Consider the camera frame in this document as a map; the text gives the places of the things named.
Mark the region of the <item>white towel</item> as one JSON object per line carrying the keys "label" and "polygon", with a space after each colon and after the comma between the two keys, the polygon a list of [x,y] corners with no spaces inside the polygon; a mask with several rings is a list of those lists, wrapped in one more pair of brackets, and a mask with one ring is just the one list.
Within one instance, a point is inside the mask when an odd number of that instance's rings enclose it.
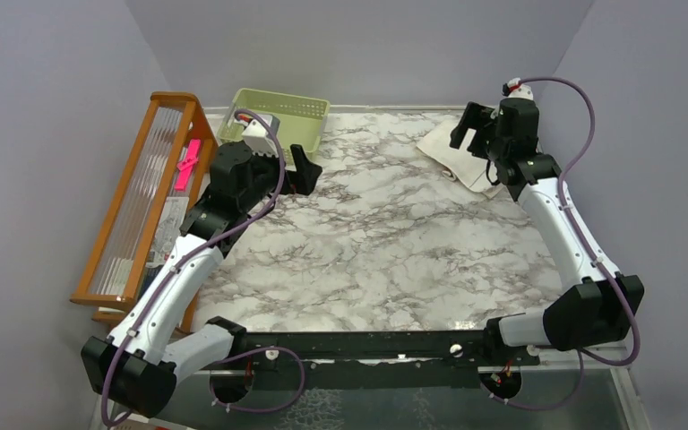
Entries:
{"label": "white towel", "polygon": [[475,132],[469,130],[459,149],[450,147],[451,131],[458,120],[441,122],[417,144],[417,149],[443,166],[443,175],[451,181],[459,181],[472,193],[494,198],[503,190],[502,185],[491,185],[486,178],[486,160],[474,157],[469,145]]}

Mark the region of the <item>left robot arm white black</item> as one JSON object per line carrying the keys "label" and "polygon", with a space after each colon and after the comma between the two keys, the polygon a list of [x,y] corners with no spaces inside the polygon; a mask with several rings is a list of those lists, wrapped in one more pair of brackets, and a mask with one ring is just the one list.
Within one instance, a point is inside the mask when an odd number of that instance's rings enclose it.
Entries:
{"label": "left robot arm white black", "polygon": [[105,426],[132,413],[154,417],[176,387],[210,363],[231,368],[253,355],[245,327],[214,317],[200,330],[172,341],[191,300],[253,222],[272,211],[282,194],[311,194],[321,166],[291,148],[293,169],[282,157],[254,153],[244,142],[221,145],[210,182],[185,215],[171,255],[133,310],[105,338],[91,337],[82,362],[101,396]]}

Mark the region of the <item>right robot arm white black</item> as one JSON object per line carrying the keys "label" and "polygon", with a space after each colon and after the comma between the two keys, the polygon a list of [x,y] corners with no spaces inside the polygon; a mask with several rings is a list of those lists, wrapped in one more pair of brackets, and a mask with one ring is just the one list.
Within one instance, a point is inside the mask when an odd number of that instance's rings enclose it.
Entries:
{"label": "right robot arm white black", "polygon": [[529,215],[551,254],[564,292],[543,310],[489,321],[481,352],[501,365],[517,348],[561,351],[624,340],[644,296],[600,251],[576,210],[556,160],[538,149],[539,110],[530,99],[506,98],[490,108],[470,102],[451,131],[450,146],[495,167],[497,180]]}

